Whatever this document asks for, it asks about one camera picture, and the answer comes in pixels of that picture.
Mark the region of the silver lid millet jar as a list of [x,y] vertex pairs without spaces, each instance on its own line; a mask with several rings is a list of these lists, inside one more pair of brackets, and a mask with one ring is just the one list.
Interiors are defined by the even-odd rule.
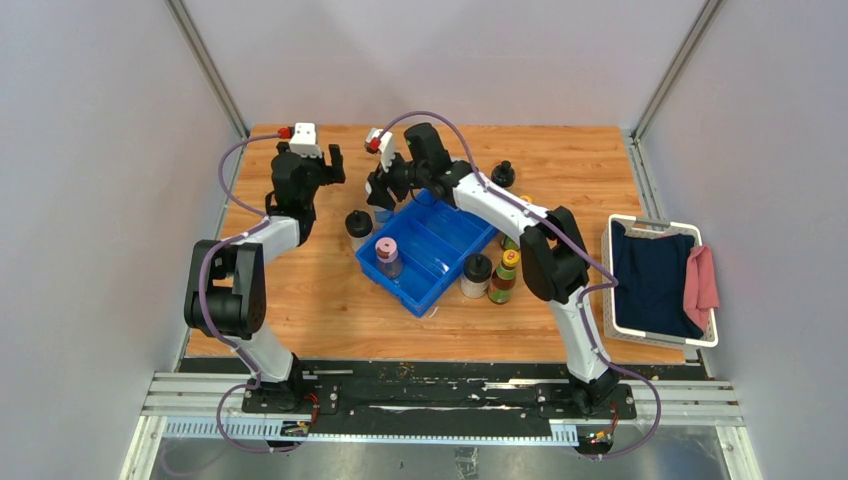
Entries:
[[377,205],[372,205],[370,209],[373,213],[376,229],[382,229],[395,216],[393,209],[386,209]]

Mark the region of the pink lid spice jar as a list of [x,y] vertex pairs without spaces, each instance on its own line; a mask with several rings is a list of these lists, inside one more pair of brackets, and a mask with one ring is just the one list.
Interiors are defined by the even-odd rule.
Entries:
[[396,279],[403,271],[397,242],[391,237],[381,237],[375,243],[378,269],[389,279]]

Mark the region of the black cap soy bottle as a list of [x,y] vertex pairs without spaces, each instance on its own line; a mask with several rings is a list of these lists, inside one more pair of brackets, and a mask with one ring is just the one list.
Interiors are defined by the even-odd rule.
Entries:
[[504,189],[510,189],[516,180],[516,172],[510,161],[504,160],[491,171],[491,181]]

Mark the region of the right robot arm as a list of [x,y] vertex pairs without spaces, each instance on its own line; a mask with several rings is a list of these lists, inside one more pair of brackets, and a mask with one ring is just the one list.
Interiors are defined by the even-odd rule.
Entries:
[[366,151],[380,157],[367,180],[368,204],[391,211],[410,191],[426,189],[518,243],[523,282],[548,304],[566,350],[569,402],[584,417],[601,414],[619,376],[609,365],[587,299],[595,262],[574,215],[564,207],[550,210],[522,200],[488,179],[471,158],[453,158],[430,123],[407,128],[403,138],[408,159],[388,131],[374,128],[366,136]]

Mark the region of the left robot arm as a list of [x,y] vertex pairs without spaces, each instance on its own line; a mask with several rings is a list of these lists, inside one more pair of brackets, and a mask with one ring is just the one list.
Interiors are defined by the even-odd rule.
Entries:
[[265,267],[302,245],[316,220],[315,195],[346,180],[337,144],[316,157],[281,141],[272,158],[272,189],[254,227],[223,240],[200,240],[190,263],[186,324],[227,345],[248,367],[247,390],[267,394],[283,413],[298,411],[307,398],[302,363],[266,325]]

